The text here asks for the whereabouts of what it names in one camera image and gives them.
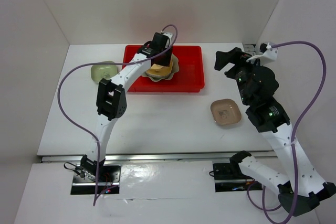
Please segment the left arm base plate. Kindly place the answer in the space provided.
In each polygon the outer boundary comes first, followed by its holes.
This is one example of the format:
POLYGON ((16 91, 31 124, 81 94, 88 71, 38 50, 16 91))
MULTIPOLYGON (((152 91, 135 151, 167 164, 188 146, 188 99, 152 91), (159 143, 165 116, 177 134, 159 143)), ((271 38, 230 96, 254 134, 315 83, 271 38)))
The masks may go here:
MULTIPOLYGON (((108 165, 103 167, 102 175, 98 180, 97 194, 119 194, 120 190, 120 165, 108 165)), ((78 169, 78 173, 74 173, 71 195, 94 195, 95 194, 95 177, 89 172, 78 169)))

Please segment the green square plate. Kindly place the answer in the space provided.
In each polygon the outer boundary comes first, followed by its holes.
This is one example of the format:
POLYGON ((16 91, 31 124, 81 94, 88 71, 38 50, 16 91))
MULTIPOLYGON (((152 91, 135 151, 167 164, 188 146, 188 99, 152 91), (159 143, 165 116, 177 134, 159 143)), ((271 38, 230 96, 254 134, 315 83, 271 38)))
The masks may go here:
POLYGON ((91 79, 95 83, 99 83, 101 79, 109 80, 117 74, 118 68, 113 61, 104 61, 103 64, 91 67, 91 79))

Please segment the yellow square plate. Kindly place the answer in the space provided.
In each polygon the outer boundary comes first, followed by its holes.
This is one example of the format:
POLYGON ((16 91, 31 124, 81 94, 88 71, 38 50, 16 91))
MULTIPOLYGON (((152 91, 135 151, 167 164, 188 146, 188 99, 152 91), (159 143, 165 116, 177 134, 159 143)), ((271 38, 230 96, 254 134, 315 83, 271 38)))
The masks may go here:
POLYGON ((145 73, 152 78, 166 78, 171 74, 172 69, 173 69, 173 61, 170 62, 169 66, 154 64, 145 73))

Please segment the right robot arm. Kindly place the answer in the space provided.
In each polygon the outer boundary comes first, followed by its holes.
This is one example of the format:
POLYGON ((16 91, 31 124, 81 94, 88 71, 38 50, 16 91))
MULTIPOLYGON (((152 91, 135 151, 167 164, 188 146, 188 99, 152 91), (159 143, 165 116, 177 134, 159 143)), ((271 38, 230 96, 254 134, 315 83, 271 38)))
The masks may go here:
POLYGON ((281 174, 240 151, 230 158, 229 172, 235 178, 251 177, 273 191, 281 207, 293 216, 314 210, 335 195, 335 184, 323 179, 309 161, 296 138, 295 127, 282 105, 274 98, 279 88, 274 72, 263 66, 261 56, 251 56, 235 47, 217 51, 214 68, 233 66, 225 76, 236 81, 246 114, 258 133, 270 144, 280 160, 281 174))

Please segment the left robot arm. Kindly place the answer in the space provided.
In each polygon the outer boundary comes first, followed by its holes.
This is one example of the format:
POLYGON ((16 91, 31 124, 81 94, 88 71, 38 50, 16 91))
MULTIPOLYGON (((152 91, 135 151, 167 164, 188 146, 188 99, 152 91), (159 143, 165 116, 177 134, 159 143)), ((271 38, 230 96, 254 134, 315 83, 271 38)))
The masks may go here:
POLYGON ((95 143, 80 161, 85 176, 91 181, 96 182, 103 177, 103 165, 112 129, 127 109, 126 92, 154 64, 169 65, 173 42, 172 33, 155 33, 153 39, 142 45, 117 75, 99 82, 96 100, 97 125, 92 137, 95 143))

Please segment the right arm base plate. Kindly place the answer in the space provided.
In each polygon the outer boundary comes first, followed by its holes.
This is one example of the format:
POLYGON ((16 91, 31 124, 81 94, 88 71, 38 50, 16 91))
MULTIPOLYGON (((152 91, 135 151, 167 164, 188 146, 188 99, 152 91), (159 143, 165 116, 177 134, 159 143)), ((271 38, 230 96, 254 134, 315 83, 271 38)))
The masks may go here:
POLYGON ((217 193, 246 191, 249 186, 251 190, 262 190, 260 183, 235 170, 230 163, 214 163, 209 175, 214 179, 217 193))

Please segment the pink-brown square panda plate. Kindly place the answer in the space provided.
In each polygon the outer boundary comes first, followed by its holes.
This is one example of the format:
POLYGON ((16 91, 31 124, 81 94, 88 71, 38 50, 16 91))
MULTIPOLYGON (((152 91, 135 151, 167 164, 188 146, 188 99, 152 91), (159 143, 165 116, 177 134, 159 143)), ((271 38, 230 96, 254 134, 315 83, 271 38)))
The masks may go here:
POLYGON ((210 110, 214 122, 221 127, 236 125, 242 119, 240 109, 232 99, 216 100, 211 104, 210 110))

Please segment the green scalloped bowl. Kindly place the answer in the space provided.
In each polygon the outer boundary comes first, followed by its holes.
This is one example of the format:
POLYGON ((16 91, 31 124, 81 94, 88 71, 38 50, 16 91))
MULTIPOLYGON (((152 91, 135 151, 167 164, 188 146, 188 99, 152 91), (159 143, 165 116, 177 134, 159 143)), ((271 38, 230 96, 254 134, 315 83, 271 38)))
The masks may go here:
POLYGON ((171 56, 171 61, 173 61, 173 69, 172 69, 171 74, 168 77, 166 77, 166 78, 152 78, 152 77, 149 77, 145 72, 142 73, 141 76, 145 77, 145 78, 149 78, 153 82, 159 82, 161 80, 171 80, 173 78, 174 74, 178 73, 179 70, 180 70, 179 63, 178 63, 179 62, 178 58, 174 54, 172 54, 172 56, 171 56))

